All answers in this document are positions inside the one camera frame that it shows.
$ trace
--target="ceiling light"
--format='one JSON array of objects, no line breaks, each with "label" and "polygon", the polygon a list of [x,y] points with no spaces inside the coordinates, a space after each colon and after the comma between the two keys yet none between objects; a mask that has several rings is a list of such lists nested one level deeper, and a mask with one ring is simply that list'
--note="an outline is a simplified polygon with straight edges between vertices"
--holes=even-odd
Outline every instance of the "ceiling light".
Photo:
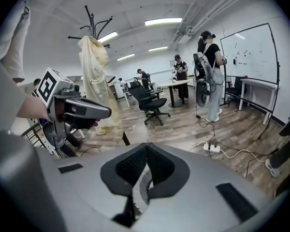
[{"label": "ceiling light", "polygon": [[243,35],[240,35],[239,33],[236,33],[235,36],[237,36],[238,38],[242,40],[246,39]]},{"label": "ceiling light", "polygon": [[119,59],[117,59],[117,61],[121,61],[121,60],[123,60],[123,59],[125,59],[125,58],[131,58],[131,57],[133,57],[133,56],[134,56],[134,54],[131,54],[131,55],[128,55],[128,56],[125,56],[125,57],[119,58]]},{"label": "ceiling light", "polygon": [[165,18],[165,19],[145,21],[145,25],[150,26],[150,25],[161,24],[161,23],[180,23],[181,21],[182,21],[182,18]]},{"label": "ceiling light", "polygon": [[102,42],[107,41],[107,40],[109,40],[109,39],[111,39],[111,38],[113,38],[113,37],[115,37],[117,35],[118,34],[116,32],[113,32],[113,33],[110,33],[109,35],[104,36],[103,38],[99,39],[98,41],[100,43],[102,43]]},{"label": "ceiling light", "polygon": [[167,46],[164,46],[164,47],[158,47],[158,48],[149,49],[148,51],[152,52],[152,51],[157,51],[157,50],[162,50],[162,49],[167,49],[167,48],[168,48]]}]

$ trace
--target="extension cord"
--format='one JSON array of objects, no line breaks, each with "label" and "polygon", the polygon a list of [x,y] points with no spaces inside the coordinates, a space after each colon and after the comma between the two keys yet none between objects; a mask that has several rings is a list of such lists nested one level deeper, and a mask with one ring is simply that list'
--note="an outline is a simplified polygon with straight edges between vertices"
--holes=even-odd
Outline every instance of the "extension cord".
[{"label": "extension cord", "polygon": [[[206,151],[209,151],[208,150],[208,143],[205,143],[204,146],[203,146],[203,150],[206,150]],[[220,152],[220,146],[214,146],[214,145],[211,145],[210,147],[210,152],[214,152],[214,153],[219,153]]]}]

